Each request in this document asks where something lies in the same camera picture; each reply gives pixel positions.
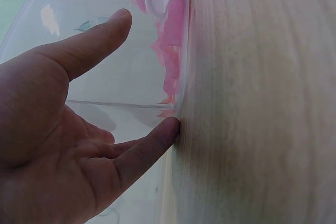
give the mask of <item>hand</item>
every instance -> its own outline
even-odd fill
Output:
[[[105,24],[0,65],[1,223],[84,223],[173,144],[177,119],[114,144],[111,133],[65,105],[69,82],[115,51],[131,20],[122,9]]]

